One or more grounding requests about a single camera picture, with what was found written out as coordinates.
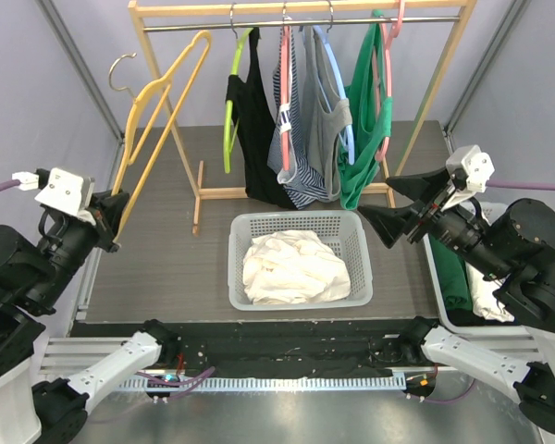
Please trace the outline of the white tank top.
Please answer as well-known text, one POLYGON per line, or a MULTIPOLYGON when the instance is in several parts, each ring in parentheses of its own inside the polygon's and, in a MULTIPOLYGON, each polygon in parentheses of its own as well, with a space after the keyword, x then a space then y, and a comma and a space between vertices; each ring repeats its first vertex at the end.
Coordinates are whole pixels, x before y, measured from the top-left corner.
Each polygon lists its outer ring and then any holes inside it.
POLYGON ((336 302, 352 290, 344 261, 311 230, 252 239, 242 260, 241 281, 253 305, 336 302))

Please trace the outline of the yellow plastic hanger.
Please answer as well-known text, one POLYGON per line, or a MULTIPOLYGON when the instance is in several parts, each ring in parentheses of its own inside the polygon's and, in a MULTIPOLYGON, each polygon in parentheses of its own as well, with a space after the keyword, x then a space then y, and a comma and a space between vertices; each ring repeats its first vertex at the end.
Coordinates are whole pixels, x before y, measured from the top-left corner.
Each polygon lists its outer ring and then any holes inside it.
POLYGON ((157 140, 155 147, 152 151, 149 160, 142 171, 142 174, 138 180, 137 185, 133 191, 129 194, 128 203, 122 213, 120 218, 119 227, 117 232, 121 233, 123 228, 128 222, 130 214, 137 203, 138 198, 142 193, 142 189, 149 178, 154 164, 160 155, 164 144, 169 136, 177 138, 179 136, 179 130, 177 126, 177 116, 181 110, 186 97, 188 96, 193 83, 195 82, 200 69, 208 56, 209 50, 211 48, 212 35, 209 31, 199 31, 192 38, 191 42, 183 49, 183 51, 177 56, 174 62, 167 69, 166 73, 159 75, 146 84, 142 90, 132 99, 132 106, 129 111, 129 115, 126 121, 125 128, 125 141, 123 148, 123 155, 121 157, 120 165, 117 169, 117 174, 115 177, 112 192, 118 194, 121 192, 122 182, 125 178, 126 171, 128 167, 132 166, 140 155, 143 146, 151 133, 154 123, 158 119, 162 111, 166 111, 167 119, 166 125, 164 126, 162 133, 157 140), (170 101, 170 93, 174 87, 174 79, 176 72, 187 58, 187 56, 196 48, 198 43, 203 44, 203 51, 201 52, 195 67, 193 68, 191 75, 189 76, 186 85, 179 95, 179 99, 176 103, 170 101), (154 111, 151 114, 146 126, 143 128, 142 135, 139 139, 136 139, 136 131, 138 129, 138 124, 140 119, 146 110, 147 106, 157 99, 158 102, 154 106, 154 111))

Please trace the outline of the lime green hanger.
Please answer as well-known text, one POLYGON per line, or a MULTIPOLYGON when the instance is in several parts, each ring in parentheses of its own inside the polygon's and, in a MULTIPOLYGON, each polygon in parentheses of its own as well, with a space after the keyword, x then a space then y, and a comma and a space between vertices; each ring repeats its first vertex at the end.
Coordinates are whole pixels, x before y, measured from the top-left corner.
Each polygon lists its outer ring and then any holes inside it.
MULTIPOLYGON (((229 76, 237 76, 239 74, 239 67, 241 62, 242 53, 244 50, 245 44, 248 42, 249 35, 253 31, 251 27, 246 28, 242 35, 239 35, 234 28, 234 6, 236 5, 233 2, 230 6, 229 11, 229 20, 230 20, 230 28, 232 29, 233 33, 236 37, 236 49, 232 60, 232 66, 229 76)), ((239 123, 234 124, 232 122, 232 112, 233 112, 234 103, 231 99, 225 100, 225 121, 224 121, 224 130, 223 130, 223 162, 224 162, 224 171, 226 174, 229 174, 231 171, 231 163, 230 158, 231 154, 237 139, 237 131, 239 123)))

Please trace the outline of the black tank top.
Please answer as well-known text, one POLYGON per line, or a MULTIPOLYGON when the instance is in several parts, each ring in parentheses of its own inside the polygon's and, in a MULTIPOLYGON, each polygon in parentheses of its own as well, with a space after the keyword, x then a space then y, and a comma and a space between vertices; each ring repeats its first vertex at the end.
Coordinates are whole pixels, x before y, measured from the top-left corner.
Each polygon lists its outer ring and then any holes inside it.
POLYGON ((294 210, 296 206, 278 183, 277 174, 267 165, 276 123, 269 110, 259 66, 257 46, 260 30, 253 28, 247 37, 250 66, 245 80, 228 76, 226 98, 233 103, 232 123, 244 159, 245 192, 266 204, 294 210))

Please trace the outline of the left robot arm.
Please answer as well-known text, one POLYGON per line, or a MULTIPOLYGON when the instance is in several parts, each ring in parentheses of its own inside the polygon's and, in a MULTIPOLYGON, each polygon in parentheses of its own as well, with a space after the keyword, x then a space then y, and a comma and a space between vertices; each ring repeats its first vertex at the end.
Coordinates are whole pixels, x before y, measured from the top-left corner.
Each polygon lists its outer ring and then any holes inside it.
POLYGON ((125 379, 154 364, 171 367, 178 335, 153 319, 101 361, 69 377, 33 383, 34 342, 44 332, 39 317, 57 300, 95 248, 117 250, 115 237, 130 197, 99 192, 88 203, 93 222, 46 206, 36 244, 0 225, 0 443, 69 443, 93 409, 125 379))

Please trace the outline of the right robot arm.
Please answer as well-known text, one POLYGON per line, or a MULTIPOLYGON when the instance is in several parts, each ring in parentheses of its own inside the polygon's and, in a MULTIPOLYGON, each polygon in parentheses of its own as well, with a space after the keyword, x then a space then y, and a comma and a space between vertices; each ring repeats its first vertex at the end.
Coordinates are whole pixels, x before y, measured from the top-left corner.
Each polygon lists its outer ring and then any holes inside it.
POLYGON ((498 281, 495 299, 536 342, 540 362, 512 359, 417 316, 401 332, 399 352, 411 365, 428 360, 456 368, 514 401, 534 425, 555 436, 555 211, 536 199, 511 203, 492 224, 480 209, 469 212, 489 179, 482 168, 443 167, 392 177, 387 184, 409 198, 402 208, 361 205, 359 213, 386 247, 401 237, 431 237, 498 281))

